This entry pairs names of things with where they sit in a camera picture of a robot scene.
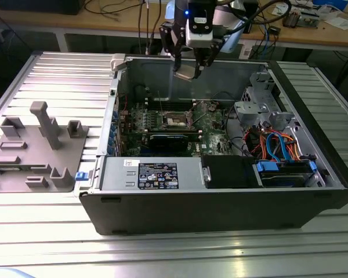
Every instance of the cable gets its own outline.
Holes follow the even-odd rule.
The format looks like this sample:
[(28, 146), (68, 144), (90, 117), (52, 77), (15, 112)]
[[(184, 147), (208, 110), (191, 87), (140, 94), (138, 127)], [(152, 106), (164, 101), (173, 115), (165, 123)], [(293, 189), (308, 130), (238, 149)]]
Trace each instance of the cable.
[(348, 64), (348, 60), (343, 65), (342, 69), (339, 71), (338, 77), (336, 78), (335, 87), (337, 87), (337, 88), (340, 87), (340, 85), (342, 84), (342, 82), (345, 79), (345, 77), (343, 77), (343, 73), (345, 71), (345, 68), (346, 68), (347, 64)]
[(153, 28), (152, 28), (152, 33), (151, 33), (151, 38), (150, 38), (150, 45), (148, 47), (148, 54), (151, 53), (151, 45), (153, 43), (153, 39), (154, 39), (154, 36), (155, 36), (155, 29), (156, 29), (158, 21), (161, 18), (161, 0), (158, 0), (158, 5), (159, 5), (159, 7), (158, 7), (158, 16), (157, 16), (155, 24), (153, 25)]
[(228, 120), (229, 120), (229, 118), (230, 118), (230, 114), (231, 114), (231, 112), (232, 112), (233, 109), (234, 109), (234, 105), (232, 105), (231, 109), (229, 110), (228, 115), (227, 115), (226, 122), (224, 123), (224, 126), (225, 126), (224, 130), (225, 130), (225, 132), (226, 132), (226, 136), (227, 136), (227, 138), (230, 140), (232, 146), (234, 146), (235, 148), (237, 148), (237, 149), (238, 149), (240, 152), (242, 152), (245, 156), (249, 156), (243, 149), (241, 149), (238, 145), (236, 145), (234, 142), (232, 142), (232, 140), (235, 139), (235, 138), (230, 139), (230, 136), (228, 135), (228, 131), (227, 131), (227, 128), (228, 128), (228, 127), (227, 127), (227, 125), (228, 125)]
[(227, 94), (229, 97), (231, 97), (233, 100), (236, 100), (234, 96), (231, 95), (231, 93), (227, 92), (227, 91), (219, 91), (217, 93), (215, 93), (210, 100), (214, 100), (215, 96), (217, 96), (218, 94)]
[(341, 76), (339, 76), (336, 80), (336, 87), (340, 87), (343, 81), (347, 78), (348, 76), (348, 66), (345, 68), (345, 70), (342, 72)]
[(249, 59), (252, 59), (254, 57), (254, 55), (256, 54), (256, 58), (258, 58), (258, 55), (260, 54), (259, 53), (259, 48), (260, 46), (262, 45), (262, 42), (264, 41), (265, 37), (266, 37), (266, 33), (263, 33), (262, 29), (260, 28), (260, 26), (258, 26), (261, 33), (263, 34), (263, 39), (260, 41), (259, 45), (258, 45), (258, 48), (253, 52), (253, 54), (251, 54), (250, 58)]
[(264, 49), (263, 49), (263, 53), (262, 53), (262, 59), (264, 58), (264, 54), (266, 53), (266, 49), (268, 46), (268, 41), (269, 41), (269, 34), (267, 31), (267, 27), (264, 25), (264, 30), (266, 30), (266, 35), (267, 35), (267, 40), (266, 40), (266, 44), (264, 45)]
[(207, 115), (206, 112), (203, 113), (200, 117), (198, 117), (196, 120), (194, 120), (194, 121), (192, 122), (192, 125), (193, 125), (194, 123), (197, 123), (202, 117), (204, 117), (204, 116), (206, 116), (206, 115)]
[(143, 1), (139, 5), (140, 6), (139, 6), (139, 15), (138, 15), (138, 43), (139, 43), (139, 54), (141, 54), (142, 46), (140, 45), (140, 19), (142, 18)]
[(148, 31), (148, 20), (149, 20), (149, 14), (150, 14), (150, 7), (148, 6), (149, 4), (148, 4), (148, 2), (147, 2), (147, 23), (146, 23), (146, 34), (147, 34), (147, 38), (146, 38), (146, 55), (149, 55), (150, 54), (150, 52), (148, 51), (148, 36), (149, 36), (149, 31)]
[[(264, 22), (260, 22), (260, 21), (253, 21), (253, 19), (259, 14), (261, 13), (262, 11), (264, 11), (265, 9), (267, 9), (269, 6), (275, 4), (275, 3), (279, 3), (279, 2), (284, 2), (288, 5), (288, 8), (287, 10), (285, 11), (284, 14), (280, 15), (280, 16), (277, 16), (273, 19), (270, 19), (270, 20), (266, 20)], [(236, 32), (238, 32), (239, 30), (243, 29), (247, 24), (249, 23), (254, 23), (254, 24), (267, 24), (267, 23), (272, 23), (272, 22), (275, 22), (277, 20), (280, 20), (282, 18), (284, 18), (285, 16), (287, 16), (290, 11), (291, 11), (291, 3), (289, 0), (271, 0), (270, 2), (266, 3), (265, 5), (263, 5), (262, 7), (260, 7), (250, 18), (248, 18), (243, 24), (241, 24), (239, 27), (237, 27), (236, 29), (234, 30), (227, 30), (226, 34), (227, 35), (231, 35), (231, 34), (234, 34)], [(235, 15), (235, 17), (238, 18), (239, 15), (236, 15), (236, 13), (231, 9), (231, 12), (233, 15)]]
[(123, 113), (126, 110), (127, 105), (128, 105), (128, 95), (125, 96), (125, 106), (124, 106), (124, 110), (122, 110), (121, 113)]
[[(94, 13), (94, 14), (112, 14), (112, 13), (118, 13), (118, 12), (122, 12), (123, 10), (127, 10), (127, 9), (130, 9), (130, 8), (134, 8), (134, 7), (140, 6), (140, 4), (137, 4), (137, 5), (132, 5), (132, 6), (125, 7), (125, 8), (120, 9), (120, 10), (113, 10), (112, 12), (95, 12), (94, 10), (90, 10), (90, 9), (88, 9), (88, 7), (87, 7), (87, 5), (88, 5), (89, 3), (91, 3), (92, 1), (94, 1), (94, 0), (88, 0), (87, 2), (85, 2), (85, 4), (84, 4), (84, 9), (87, 10), (88, 12)], [(104, 6), (102, 9), (104, 9), (104, 8), (107, 7), (107, 6), (111, 6), (111, 5), (114, 5), (114, 4), (106, 5), (106, 6)]]
[(271, 151), (270, 141), (271, 141), (272, 136), (277, 136), (280, 139), (281, 150), (282, 150), (282, 154), (284, 155), (284, 158), (286, 160), (291, 160), (289, 153), (286, 151), (286, 146), (285, 146), (285, 142), (284, 142), (283, 137), (280, 134), (275, 133), (275, 132), (270, 133), (267, 137), (267, 140), (266, 140), (266, 147), (267, 147), (268, 154), (272, 158), (274, 158), (277, 162), (280, 162), (280, 159), (278, 157), (276, 157)]
[(8, 29), (11, 30), (11, 32), (13, 32), (15, 34), (15, 36), (29, 49), (30, 52), (33, 51), (33, 49), (17, 34), (16, 31), (14, 31), (14, 29), (9, 26), (8, 23), (6, 23), (6, 21), (4, 19), (2, 19), (2, 17), (0, 16), (0, 21), (4, 23), (4, 25), (6, 25), (8, 27)]

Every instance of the robotic arm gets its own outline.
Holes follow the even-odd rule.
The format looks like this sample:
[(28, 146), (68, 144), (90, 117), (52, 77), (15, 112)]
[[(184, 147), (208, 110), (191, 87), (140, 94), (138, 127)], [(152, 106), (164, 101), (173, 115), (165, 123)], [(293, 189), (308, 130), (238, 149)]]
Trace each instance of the robotic arm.
[[(253, 21), (261, 11), (277, 2), (288, 5), (283, 15), (263, 22)], [(231, 52), (248, 23), (271, 23), (288, 15), (290, 10), (289, 0), (272, 0), (246, 18), (242, 0), (175, 0), (174, 22), (164, 22), (159, 33), (164, 51), (175, 61), (174, 74), (191, 80), (198, 78), (222, 49)], [(191, 49), (196, 61), (194, 68), (181, 65), (182, 52)]]

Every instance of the wire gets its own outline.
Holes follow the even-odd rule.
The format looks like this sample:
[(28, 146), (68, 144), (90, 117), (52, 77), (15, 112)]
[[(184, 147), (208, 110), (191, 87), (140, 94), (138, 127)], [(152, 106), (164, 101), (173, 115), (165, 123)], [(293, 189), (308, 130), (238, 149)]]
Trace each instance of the wire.
[(341, 56), (339, 56), (339, 53), (337, 53), (336, 51), (333, 51), (334, 52), (334, 54), (335, 54), (335, 56), (339, 59), (339, 60), (341, 60), (342, 62), (346, 62), (346, 60), (344, 60), (343, 58), (341, 58)]
[(228, 130), (227, 130), (228, 127), (227, 127), (227, 125), (228, 125), (228, 120), (230, 119), (230, 114), (231, 114), (231, 112), (232, 112), (233, 109), (234, 109), (234, 105), (232, 105), (231, 109), (229, 110), (228, 115), (227, 115), (226, 122), (224, 123), (224, 126), (225, 126), (224, 130), (225, 130), (225, 132), (226, 132), (226, 136), (227, 136), (227, 138), (230, 140), (232, 146), (234, 146), (235, 148), (237, 148), (237, 149), (238, 149), (241, 153), (243, 153), (245, 156), (249, 156), (242, 148), (240, 148), (238, 145), (236, 145), (236, 144), (232, 141), (232, 140), (235, 139), (235, 138), (230, 139), (230, 136), (228, 135)]
[[(88, 8), (88, 6), (87, 6), (87, 5), (88, 5), (89, 3), (91, 3), (92, 1), (94, 1), (94, 0), (88, 0), (87, 2), (85, 2), (85, 4), (84, 4), (84, 9), (87, 10), (88, 12), (94, 13), (94, 14), (112, 14), (112, 13), (118, 13), (118, 12), (122, 12), (123, 10), (127, 10), (127, 9), (130, 9), (130, 8), (134, 8), (134, 7), (140, 6), (140, 4), (137, 4), (137, 5), (132, 5), (132, 6), (129, 6), (129, 7), (125, 7), (125, 8), (120, 9), (120, 10), (113, 10), (112, 12), (95, 12), (94, 10), (90, 10), (90, 9)], [(111, 5), (117, 5), (117, 4), (109, 4), (109, 5), (106, 5), (106, 6), (102, 7), (102, 9), (104, 9), (104, 8), (107, 7), (107, 6), (111, 6)]]
[(156, 29), (158, 21), (161, 18), (161, 0), (158, 0), (158, 5), (159, 5), (159, 7), (158, 7), (158, 16), (157, 16), (155, 24), (153, 25), (153, 28), (152, 28), (152, 33), (151, 33), (151, 38), (150, 38), (150, 46), (148, 47), (148, 54), (151, 53), (151, 45), (153, 43), (153, 39), (154, 39), (154, 36), (155, 36), (155, 29)]
[(11, 32), (13, 32), (15, 34), (15, 36), (29, 49), (30, 52), (33, 51), (33, 49), (17, 34), (16, 31), (14, 31), (14, 29), (9, 26), (8, 23), (6, 23), (6, 21), (4, 19), (2, 19), (2, 17), (0, 16), (0, 21), (4, 23), (4, 25), (6, 25), (8, 27), (9, 30), (11, 30)]
[(148, 39), (148, 36), (149, 36), (149, 31), (148, 31), (148, 20), (150, 18), (150, 7), (148, 6), (148, 1), (147, 1), (147, 23), (146, 23), (146, 33), (147, 33), (147, 38), (146, 38), (146, 55), (149, 55), (150, 52), (148, 51), (148, 42), (149, 42), (149, 39)]
[(196, 123), (196, 122), (198, 122), (202, 117), (204, 117), (204, 116), (206, 116), (206, 112), (205, 113), (203, 113), (200, 117), (198, 117), (196, 120), (194, 120), (193, 122), (192, 122), (192, 125), (194, 124), (194, 123)]
[[(270, 20), (266, 20), (266, 21), (253, 21), (253, 19), (259, 14), (261, 13), (262, 11), (264, 11), (265, 9), (267, 9), (269, 6), (275, 4), (275, 3), (279, 3), (279, 2), (284, 2), (288, 5), (288, 8), (287, 10), (285, 11), (284, 14), (280, 15), (280, 16), (277, 16), (273, 19), (270, 19)], [(254, 24), (261, 24), (261, 25), (264, 25), (264, 24), (267, 24), (267, 23), (272, 23), (272, 22), (275, 22), (277, 20), (280, 20), (282, 18), (284, 18), (285, 16), (287, 16), (290, 11), (291, 11), (291, 3), (289, 0), (271, 0), (270, 2), (266, 3), (265, 5), (263, 5), (262, 7), (260, 7), (253, 15), (251, 15), (244, 23), (242, 23), (239, 27), (237, 27), (236, 29), (233, 29), (233, 30), (228, 30), (226, 32), (227, 35), (231, 35), (231, 34), (234, 34), (236, 32), (238, 32), (239, 30), (243, 29), (247, 24), (249, 23), (254, 23)], [(236, 13), (231, 9), (231, 12), (233, 15), (235, 15), (236, 17), (238, 17), (239, 15), (236, 15)]]
[(269, 41), (269, 34), (267, 31), (267, 27), (264, 25), (264, 30), (266, 30), (266, 35), (267, 35), (267, 40), (266, 40), (266, 44), (264, 45), (264, 49), (263, 49), (263, 53), (262, 53), (262, 59), (264, 58), (264, 54), (266, 53), (266, 49), (268, 46), (268, 41)]
[(343, 83), (343, 81), (347, 78), (348, 76), (348, 66), (344, 69), (344, 71), (342, 72), (342, 74), (338, 77), (337, 81), (336, 81), (336, 87), (340, 87), (341, 84)]
[(158, 96), (158, 101), (160, 102), (161, 115), (163, 115), (164, 111), (162, 110), (161, 97), (160, 97), (160, 92), (158, 90), (157, 90), (157, 96)]
[(338, 77), (336, 78), (336, 81), (335, 81), (335, 87), (340, 87), (340, 85), (342, 84), (342, 82), (344, 81), (345, 77), (344, 76), (344, 71), (347, 67), (347, 64), (348, 64), (348, 60), (345, 62), (345, 64), (343, 65), (342, 69), (339, 71), (339, 74), (338, 74)]
[(143, 1), (139, 5), (140, 6), (139, 6), (139, 15), (138, 15), (138, 43), (139, 43), (139, 54), (141, 54), (142, 46), (140, 45), (140, 19), (142, 18)]
[(127, 105), (128, 105), (128, 96), (125, 96), (125, 106), (124, 106), (124, 109), (122, 110), (123, 112), (126, 110)]
[(217, 96), (218, 94), (227, 94), (229, 97), (231, 97), (233, 100), (236, 100), (234, 96), (231, 95), (231, 93), (227, 92), (227, 91), (219, 91), (217, 93), (215, 93), (210, 100), (214, 100), (215, 96)]
[(272, 136), (277, 136), (280, 139), (280, 144), (281, 144), (281, 150), (282, 150), (282, 154), (284, 155), (284, 158), (286, 160), (291, 160), (291, 157), (289, 156), (289, 153), (286, 152), (286, 146), (285, 146), (285, 141), (282, 137), (281, 134), (276, 133), (276, 132), (272, 132), (268, 135), (267, 140), (266, 140), (266, 146), (267, 146), (267, 152), (268, 154), (273, 157), (277, 162), (280, 162), (280, 159), (278, 157), (276, 157), (272, 151), (271, 151), (271, 147), (270, 147), (270, 141), (272, 139)]

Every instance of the metal bracket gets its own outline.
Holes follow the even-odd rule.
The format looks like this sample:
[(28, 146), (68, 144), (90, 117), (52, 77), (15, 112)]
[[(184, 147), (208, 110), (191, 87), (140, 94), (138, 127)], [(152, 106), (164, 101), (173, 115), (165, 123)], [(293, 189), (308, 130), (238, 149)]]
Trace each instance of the metal bracket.
[(111, 70), (119, 71), (123, 68), (126, 68), (125, 64), (125, 54), (113, 54), (111, 59)]
[(293, 117), (294, 114), (289, 112), (272, 112), (269, 115), (269, 122), (274, 129), (283, 131)]

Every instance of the wooden table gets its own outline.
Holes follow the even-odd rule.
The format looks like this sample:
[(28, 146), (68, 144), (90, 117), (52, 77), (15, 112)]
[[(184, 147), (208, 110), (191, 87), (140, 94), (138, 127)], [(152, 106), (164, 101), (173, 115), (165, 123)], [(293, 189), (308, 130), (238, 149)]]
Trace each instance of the wooden table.
[[(102, 5), (116, 3), (118, 0), (100, 0)], [(136, 5), (137, 0), (127, 0), (121, 5), (109, 7), (112, 9), (122, 9), (131, 5)], [(159, 23), (165, 21), (165, 7), (162, 5), (161, 18)], [(98, 0), (92, 1), (88, 8), (96, 12), (99, 11)], [(150, 5), (149, 30), (152, 30), (157, 18), (159, 4)], [(93, 14), (82, 9), (76, 16), (51, 13), (34, 13), (34, 12), (17, 12), (1, 11), (0, 16), (15, 30), (30, 30), (39, 32), (52, 32), (56, 35), (59, 48), (62, 52), (68, 51), (65, 34), (88, 34), (88, 35), (105, 35), (105, 36), (132, 36), (138, 35), (138, 13), (139, 7), (124, 10), (119, 13), (116, 20)], [(325, 22), (320, 22), (317, 29), (311, 28), (285, 28), (282, 21), (272, 25), (281, 28), (281, 33), (276, 43), (277, 46), (294, 47), (305, 49), (322, 49), (322, 50), (348, 50), (348, 30), (343, 31), (333, 27)], [(0, 28), (7, 28), (0, 21)], [(158, 38), (158, 27), (156, 28), (155, 37)], [(146, 8), (144, 6), (141, 21), (142, 36), (146, 32)], [(263, 34), (258, 26), (253, 26), (250, 34), (243, 34), (240, 44), (244, 47), (241, 51), (241, 58), (247, 58), (250, 48), (259, 40), (263, 39)]]

